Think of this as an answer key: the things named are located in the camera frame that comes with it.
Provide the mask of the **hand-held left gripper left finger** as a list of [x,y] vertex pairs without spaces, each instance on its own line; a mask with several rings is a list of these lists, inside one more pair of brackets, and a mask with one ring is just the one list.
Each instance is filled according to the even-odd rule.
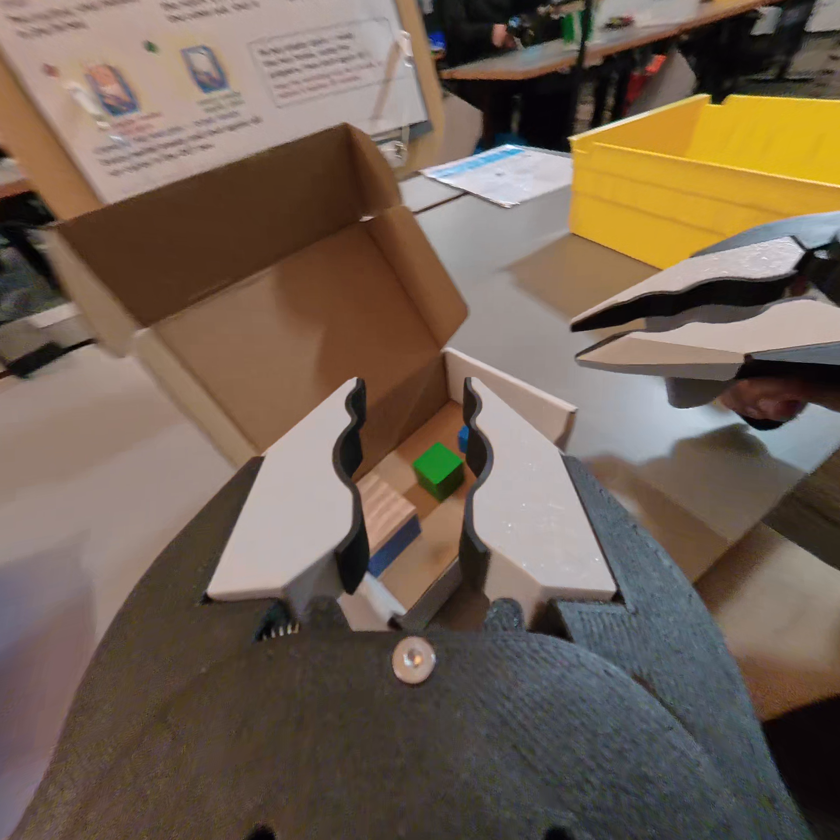
[[212,602],[356,593],[370,545],[354,476],[363,461],[366,389],[353,377],[270,446],[206,588]]

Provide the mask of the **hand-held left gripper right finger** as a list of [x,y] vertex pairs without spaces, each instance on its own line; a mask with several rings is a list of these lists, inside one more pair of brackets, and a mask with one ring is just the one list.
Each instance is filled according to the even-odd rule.
[[467,491],[459,540],[464,581],[509,599],[534,627],[551,600],[609,603],[617,593],[560,448],[478,377],[466,377]]

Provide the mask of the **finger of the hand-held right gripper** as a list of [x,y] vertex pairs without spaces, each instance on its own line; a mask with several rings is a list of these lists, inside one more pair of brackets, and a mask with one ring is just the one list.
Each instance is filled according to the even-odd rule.
[[662,332],[691,321],[723,322],[732,312],[780,300],[807,255],[796,238],[785,236],[690,257],[583,311],[570,330],[642,322],[646,330]]
[[839,309],[790,299],[733,322],[690,322],[664,332],[634,331],[578,353],[586,369],[725,382],[744,368],[836,367]]

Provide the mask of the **wooden cube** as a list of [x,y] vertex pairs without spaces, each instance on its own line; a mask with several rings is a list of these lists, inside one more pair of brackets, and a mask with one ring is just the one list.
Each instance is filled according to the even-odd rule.
[[381,477],[370,473],[357,483],[369,544],[367,571],[380,579],[419,538],[417,509]]

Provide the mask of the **yellow plastic bin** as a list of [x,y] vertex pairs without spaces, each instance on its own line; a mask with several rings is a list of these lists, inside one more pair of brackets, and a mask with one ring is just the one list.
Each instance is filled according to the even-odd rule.
[[698,94],[570,143],[570,231],[660,269],[839,208],[838,100]]

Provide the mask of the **green cube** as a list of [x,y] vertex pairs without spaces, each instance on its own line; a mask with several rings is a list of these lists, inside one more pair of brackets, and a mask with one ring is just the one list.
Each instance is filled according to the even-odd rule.
[[465,480],[465,462],[444,444],[435,442],[412,463],[417,484],[438,502],[446,501]]

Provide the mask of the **white cardboard mailer box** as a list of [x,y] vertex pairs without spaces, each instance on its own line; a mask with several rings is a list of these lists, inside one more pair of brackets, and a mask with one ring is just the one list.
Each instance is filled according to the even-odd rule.
[[414,504],[419,538],[339,603],[353,628],[420,628],[461,582],[466,486],[443,502],[411,462],[455,454],[466,377],[555,444],[576,408],[447,348],[468,309],[392,169],[341,125],[52,227],[62,288],[237,466],[335,392],[366,389],[363,461]]

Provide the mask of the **grey desk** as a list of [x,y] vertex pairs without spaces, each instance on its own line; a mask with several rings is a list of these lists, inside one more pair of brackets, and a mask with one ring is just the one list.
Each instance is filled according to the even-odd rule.
[[[838,570],[838,416],[770,434],[574,363],[567,321],[650,269],[568,235],[569,191],[503,210],[416,178],[404,201],[468,302],[472,355],[578,408],[570,453],[702,577],[763,524]],[[132,358],[89,345],[2,379],[2,838],[113,618],[233,468]]]

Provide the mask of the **person's right hand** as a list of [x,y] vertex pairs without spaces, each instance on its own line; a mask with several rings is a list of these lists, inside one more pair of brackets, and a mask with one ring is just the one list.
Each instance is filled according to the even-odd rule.
[[735,381],[719,403],[754,422],[786,423],[807,405],[805,387],[796,381],[758,377]]

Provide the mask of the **laminated paper sheet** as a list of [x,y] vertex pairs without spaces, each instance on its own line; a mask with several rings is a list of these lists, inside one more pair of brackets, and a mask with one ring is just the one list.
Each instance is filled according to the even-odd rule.
[[571,186],[571,157],[506,143],[469,157],[421,170],[428,179],[512,208]]

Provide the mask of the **person's beige pants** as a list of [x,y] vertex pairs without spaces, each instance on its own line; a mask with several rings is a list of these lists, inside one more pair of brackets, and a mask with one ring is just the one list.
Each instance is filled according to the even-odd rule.
[[695,587],[761,720],[838,697],[838,570],[760,524]]

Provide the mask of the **background table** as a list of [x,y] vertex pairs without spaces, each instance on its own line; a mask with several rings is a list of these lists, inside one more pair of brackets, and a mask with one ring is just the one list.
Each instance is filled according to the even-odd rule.
[[756,8],[777,4],[777,1],[697,2],[690,7],[690,13],[684,19],[664,23],[657,21],[649,25],[634,24],[616,31],[595,34],[583,49],[552,40],[444,69],[440,72],[440,78],[447,81],[523,81],[573,69],[579,63],[579,56],[583,56],[582,66],[586,69],[601,64],[607,57],[679,38],[692,30],[741,16]]

